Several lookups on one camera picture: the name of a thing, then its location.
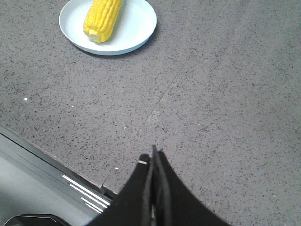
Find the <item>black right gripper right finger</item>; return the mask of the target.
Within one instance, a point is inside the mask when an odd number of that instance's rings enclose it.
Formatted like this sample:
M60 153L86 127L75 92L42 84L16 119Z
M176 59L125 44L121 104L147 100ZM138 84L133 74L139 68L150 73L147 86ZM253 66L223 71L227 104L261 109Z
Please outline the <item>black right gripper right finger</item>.
M153 206L158 226L228 226L179 179L162 150L152 146Z

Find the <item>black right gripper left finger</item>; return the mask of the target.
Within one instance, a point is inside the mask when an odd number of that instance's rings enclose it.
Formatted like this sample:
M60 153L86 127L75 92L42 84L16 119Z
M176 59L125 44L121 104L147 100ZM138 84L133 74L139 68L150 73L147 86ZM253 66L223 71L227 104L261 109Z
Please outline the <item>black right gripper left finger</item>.
M150 157L139 156L136 167L110 206L93 219L94 226L151 225Z

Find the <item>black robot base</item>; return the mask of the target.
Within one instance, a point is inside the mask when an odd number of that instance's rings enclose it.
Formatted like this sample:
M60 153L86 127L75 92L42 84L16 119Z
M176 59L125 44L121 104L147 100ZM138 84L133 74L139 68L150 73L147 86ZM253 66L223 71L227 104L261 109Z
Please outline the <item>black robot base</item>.
M5 226L70 226L65 220L52 214L23 214L9 219Z

